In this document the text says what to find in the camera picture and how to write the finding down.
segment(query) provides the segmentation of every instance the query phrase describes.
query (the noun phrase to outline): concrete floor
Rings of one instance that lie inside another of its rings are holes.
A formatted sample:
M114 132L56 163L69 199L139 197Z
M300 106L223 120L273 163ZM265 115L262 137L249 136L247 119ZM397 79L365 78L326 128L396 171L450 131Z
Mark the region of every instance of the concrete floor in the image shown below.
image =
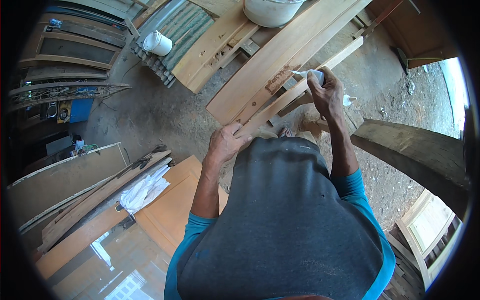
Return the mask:
M316 68L351 41L358 28L347 24L332 38L304 69ZM336 66L333 71L342 80L345 93L359 98L364 118L387 120L418 126L456 136L452 109L438 63L411 70L416 85L414 94L407 93L407 80L390 41L381 26L364 45ZM241 66L235 59L220 69L198 93L180 82L167 89L160 78L128 49L120 54L109 78L110 82L129 83L132 89L94 102L87 122L72 124L88 144L99 146L122 142L130 161L147 153L158 143L172 150L176 161L190 155L202 160L207 152L210 134L219 123L205 110L205 105ZM289 126L301 130L305 114L316 113L313 105L304 105L275 122L272 131ZM316 137L329 168L332 154L329 134ZM423 188L405 174L376 157L355 148L362 169L370 205L384 229L391 229L418 198ZM232 165L223 169L220 184L229 192Z

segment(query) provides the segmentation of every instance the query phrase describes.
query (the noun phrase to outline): small white bottle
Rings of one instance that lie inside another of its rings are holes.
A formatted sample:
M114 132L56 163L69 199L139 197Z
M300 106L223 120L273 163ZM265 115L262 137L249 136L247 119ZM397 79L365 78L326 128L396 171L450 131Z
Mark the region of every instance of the small white bottle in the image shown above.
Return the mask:
M307 71L303 71L303 72L292 71L292 70L289 70L289 71L292 72L292 73L298 74L303 78L307 78L308 72L313 72L313 74L315 76L317 76L317 78L318 78L318 83L320 83L320 85L324 85L324 73L323 72L320 72L318 70L312 70L312 69L307 70Z
M349 95L345 94L343 95L343 106L350 106L352 104L352 101L357 100L357 97L350 97Z

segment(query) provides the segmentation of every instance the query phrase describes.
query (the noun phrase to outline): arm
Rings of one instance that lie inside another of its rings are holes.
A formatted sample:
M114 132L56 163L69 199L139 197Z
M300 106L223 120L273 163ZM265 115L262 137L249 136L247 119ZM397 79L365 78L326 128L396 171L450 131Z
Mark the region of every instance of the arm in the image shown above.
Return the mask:
M343 116L343 84L329 68L323 67L320 71L324 73L324 85L320 86L317 77L311 72L307 76L307 84L312 92L315 107L322 118L325 118L330 129L332 176L348 176L358 170L359 164Z
M233 137L242 125L238 122L213 132L207 155L202 163L202 173L190 212L204 218L216 218L219 214L218 176L222 165L231 160L240 147L252 140L251 135Z

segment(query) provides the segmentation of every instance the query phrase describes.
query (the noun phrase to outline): glue bottle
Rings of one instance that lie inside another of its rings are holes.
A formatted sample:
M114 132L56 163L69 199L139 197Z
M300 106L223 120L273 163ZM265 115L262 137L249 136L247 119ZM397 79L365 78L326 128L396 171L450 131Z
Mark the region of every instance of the glue bottle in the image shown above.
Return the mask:
M292 70L289 70L289 71L292 72L292 73L298 74L305 79L307 78L308 72L312 72L315 76L317 76L318 83L320 83L320 85L324 85L324 74L323 74L323 72L320 72L318 70L312 70L312 69L307 70L307 71L303 71L303 72L297 72L297 71L292 71Z

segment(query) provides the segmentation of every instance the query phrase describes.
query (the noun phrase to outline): white bucket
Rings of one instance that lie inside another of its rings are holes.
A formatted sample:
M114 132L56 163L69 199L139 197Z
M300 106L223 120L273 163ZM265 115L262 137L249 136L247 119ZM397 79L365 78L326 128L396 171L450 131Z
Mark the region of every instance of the white bucket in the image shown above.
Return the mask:
M255 24L279 27L293 18L306 0L243 0L243 12Z
M155 30L145 38L144 50L165 56L172 50L172 40Z

